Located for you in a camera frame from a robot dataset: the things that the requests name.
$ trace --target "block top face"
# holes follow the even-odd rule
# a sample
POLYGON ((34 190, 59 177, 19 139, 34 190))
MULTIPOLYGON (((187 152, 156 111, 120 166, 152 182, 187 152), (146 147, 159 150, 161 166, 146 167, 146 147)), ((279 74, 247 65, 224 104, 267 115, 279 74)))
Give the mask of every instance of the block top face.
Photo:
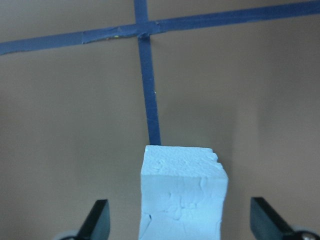
POLYGON ((141 175, 227 178, 217 160, 211 148, 147 145, 141 175))

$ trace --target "metal screw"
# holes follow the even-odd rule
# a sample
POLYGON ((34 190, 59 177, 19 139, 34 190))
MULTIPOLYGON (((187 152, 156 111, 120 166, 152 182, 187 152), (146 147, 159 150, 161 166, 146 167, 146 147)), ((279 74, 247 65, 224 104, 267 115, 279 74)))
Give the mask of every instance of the metal screw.
POLYGON ((316 237, 309 232, 304 232, 304 233, 302 233, 302 239, 303 240, 316 240, 316 237))

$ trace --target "white block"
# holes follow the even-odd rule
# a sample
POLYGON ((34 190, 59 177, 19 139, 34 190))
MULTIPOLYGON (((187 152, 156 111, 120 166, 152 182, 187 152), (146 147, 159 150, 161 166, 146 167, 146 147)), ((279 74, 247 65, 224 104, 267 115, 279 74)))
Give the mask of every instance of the white block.
POLYGON ((210 148, 145 148, 139 240, 219 240, 228 176, 210 148))

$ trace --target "styrofoam block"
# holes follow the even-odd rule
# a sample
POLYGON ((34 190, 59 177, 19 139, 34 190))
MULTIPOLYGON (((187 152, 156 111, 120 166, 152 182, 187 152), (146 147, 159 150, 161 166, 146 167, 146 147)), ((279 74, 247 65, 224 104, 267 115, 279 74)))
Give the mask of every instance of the styrofoam block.
POLYGON ((210 148, 145 148, 140 240, 219 240, 228 176, 210 148))

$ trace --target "blue tape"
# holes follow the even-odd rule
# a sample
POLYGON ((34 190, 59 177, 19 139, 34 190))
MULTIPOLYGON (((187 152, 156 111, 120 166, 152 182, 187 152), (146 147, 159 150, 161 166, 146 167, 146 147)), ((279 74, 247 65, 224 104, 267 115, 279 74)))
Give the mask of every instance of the blue tape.
MULTIPOLYGON (((134 0, 135 20, 140 26, 148 21, 147 0, 134 0)), ((158 107, 155 91, 154 68, 152 63, 150 37, 139 27, 138 46, 142 73, 146 122, 150 145, 161 145, 158 107)))
POLYGON ((87 44, 111 38, 150 36, 168 31, 191 30, 320 14, 320 0, 278 6, 225 11, 156 21, 148 20, 146 1, 134 1, 137 24, 35 37, 0 43, 0 55, 87 44))

